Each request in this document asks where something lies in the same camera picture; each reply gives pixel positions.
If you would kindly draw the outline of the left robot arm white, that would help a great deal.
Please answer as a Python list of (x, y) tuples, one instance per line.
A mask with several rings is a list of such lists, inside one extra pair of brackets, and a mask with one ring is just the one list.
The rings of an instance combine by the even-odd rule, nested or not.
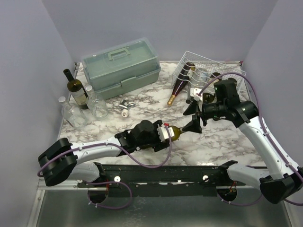
[(40, 170), (47, 186), (67, 180), (77, 166), (104, 157), (131, 156), (138, 149), (151, 147), (155, 152), (171, 148), (175, 132), (161, 120), (154, 123), (143, 120), (133, 129), (117, 133), (106, 140), (88, 143), (70, 143), (61, 138), (38, 157)]

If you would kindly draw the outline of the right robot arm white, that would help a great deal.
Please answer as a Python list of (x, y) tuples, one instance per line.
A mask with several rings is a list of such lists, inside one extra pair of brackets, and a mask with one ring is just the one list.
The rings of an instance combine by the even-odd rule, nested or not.
[(267, 128), (258, 108), (251, 101), (240, 100), (235, 80), (219, 80), (214, 84), (215, 103), (203, 102), (202, 90), (190, 89), (191, 103), (184, 115), (191, 115), (192, 121), (183, 127), (183, 131), (201, 133), (207, 120), (227, 120), (238, 128), (259, 153), (267, 170), (229, 161), (222, 165), (224, 170), (218, 173), (218, 181), (229, 185), (240, 181), (259, 189), (271, 203), (278, 204), (303, 186), (303, 169), (281, 147)]

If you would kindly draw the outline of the green bottle silver neck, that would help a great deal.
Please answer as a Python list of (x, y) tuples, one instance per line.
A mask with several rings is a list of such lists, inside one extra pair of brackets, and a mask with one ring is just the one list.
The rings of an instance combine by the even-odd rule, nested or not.
[(235, 85), (235, 87), (237, 87), (238, 81), (237, 81), (235, 78), (228, 78), (228, 80), (229, 80), (230, 82), (233, 82), (234, 85)]

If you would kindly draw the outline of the dark bottle tan label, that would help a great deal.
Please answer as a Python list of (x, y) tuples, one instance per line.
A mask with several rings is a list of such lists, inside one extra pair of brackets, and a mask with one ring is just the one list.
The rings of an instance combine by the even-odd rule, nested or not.
[(177, 126), (169, 126), (168, 127), (169, 134), (171, 137), (171, 141), (176, 141), (180, 138), (181, 134), (185, 133), (182, 128), (179, 128)]

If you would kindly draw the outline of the clear bottle silver cap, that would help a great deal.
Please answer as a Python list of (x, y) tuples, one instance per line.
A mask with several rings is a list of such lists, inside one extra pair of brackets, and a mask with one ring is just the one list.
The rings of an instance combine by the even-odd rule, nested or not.
[(64, 96), (58, 98), (62, 105), (62, 116), (75, 129), (83, 128), (87, 125), (87, 118), (83, 111), (74, 103), (69, 103)]

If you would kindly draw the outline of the green wine bottle white label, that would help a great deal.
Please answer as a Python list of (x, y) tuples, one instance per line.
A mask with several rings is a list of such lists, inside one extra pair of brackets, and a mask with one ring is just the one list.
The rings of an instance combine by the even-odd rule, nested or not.
[(68, 80), (67, 89), (71, 93), (71, 96), (74, 98), (77, 105), (81, 109), (88, 109), (88, 106), (87, 106), (87, 97), (88, 97), (88, 95), (87, 95), (81, 81), (74, 78), (69, 69), (64, 69), (63, 73), (64, 73), (64, 75), (66, 76), (66, 78)]

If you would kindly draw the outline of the clear bottle white cap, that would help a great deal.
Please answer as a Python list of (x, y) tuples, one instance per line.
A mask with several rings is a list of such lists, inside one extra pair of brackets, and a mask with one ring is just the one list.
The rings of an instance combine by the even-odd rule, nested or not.
[(102, 120), (109, 112), (105, 100), (100, 94), (94, 91), (91, 85), (86, 86), (85, 90), (88, 94), (87, 106), (89, 110), (97, 120)]

